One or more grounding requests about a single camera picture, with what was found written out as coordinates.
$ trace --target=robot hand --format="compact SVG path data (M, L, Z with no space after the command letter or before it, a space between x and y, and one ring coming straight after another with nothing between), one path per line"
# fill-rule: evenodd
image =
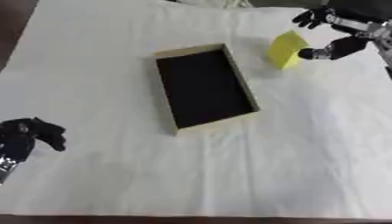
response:
M374 17L363 16L348 10L337 10L327 6L308 10L295 17L292 21L298 24L299 27L308 25L309 29L314 29L322 24L331 24L334 30L351 35L336 39L323 49L307 48L301 50L298 56L307 60L338 60L364 50L368 42L372 40L369 33L369 24L380 22L379 19Z
M65 129L38 118L24 118L0 123L0 185L23 163L35 146L35 140L49 144L56 151L65 149Z

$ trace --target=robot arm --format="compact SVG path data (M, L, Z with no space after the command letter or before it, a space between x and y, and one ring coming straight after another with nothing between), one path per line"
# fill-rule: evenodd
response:
M293 19L293 23L299 27L308 26L309 29L330 24L334 30L350 34L348 37L334 40L323 49L303 49L298 53L299 57L307 60L338 60L364 50L368 42L373 42L388 65L389 75L392 75L392 19L382 21L348 10L322 6L300 14Z
M62 136L64 132L62 127L38 118L0 122L0 185L30 156L36 139L49 144L56 151L63 151L66 141Z

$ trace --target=yellow sponge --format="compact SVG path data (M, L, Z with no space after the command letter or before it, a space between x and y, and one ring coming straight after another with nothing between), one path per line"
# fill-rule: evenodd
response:
M308 43L298 34L288 31L274 40L268 50L268 55L277 68L285 69L300 61L298 52L307 46Z

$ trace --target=table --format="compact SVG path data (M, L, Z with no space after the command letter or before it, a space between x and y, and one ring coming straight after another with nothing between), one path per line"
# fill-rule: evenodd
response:
M300 11L41 0L0 75L0 118L67 127L67 152L39 144L2 186L0 212L390 218L383 62L369 47L275 70L263 52ZM297 31L313 46L342 35ZM221 42L263 112L168 135L151 55Z

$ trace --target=wooden tray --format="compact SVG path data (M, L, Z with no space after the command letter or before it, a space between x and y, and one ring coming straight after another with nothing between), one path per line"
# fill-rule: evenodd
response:
M260 110L225 45L158 52L155 57L176 132Z

